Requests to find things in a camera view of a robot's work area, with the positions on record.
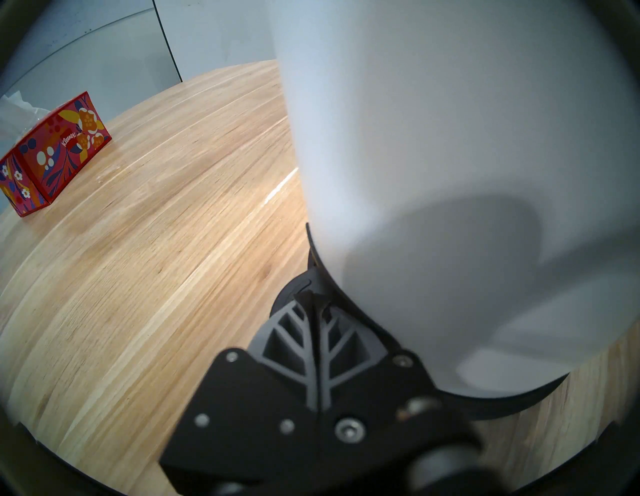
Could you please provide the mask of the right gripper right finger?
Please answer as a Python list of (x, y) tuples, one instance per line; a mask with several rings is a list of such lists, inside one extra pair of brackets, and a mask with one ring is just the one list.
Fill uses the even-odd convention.
[(331, 299), (312, 300), (313, 454), (344, 467), (473, 467), (476, 434), (421, 361)]

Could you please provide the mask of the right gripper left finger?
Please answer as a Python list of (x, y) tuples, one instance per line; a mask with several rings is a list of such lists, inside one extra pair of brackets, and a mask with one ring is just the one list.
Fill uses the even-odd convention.
[(213, 361), (160, 459), (175, 489), (222, 489), (291, 476), (320, 459), (318, 297), (302, 292), (250, 351)]

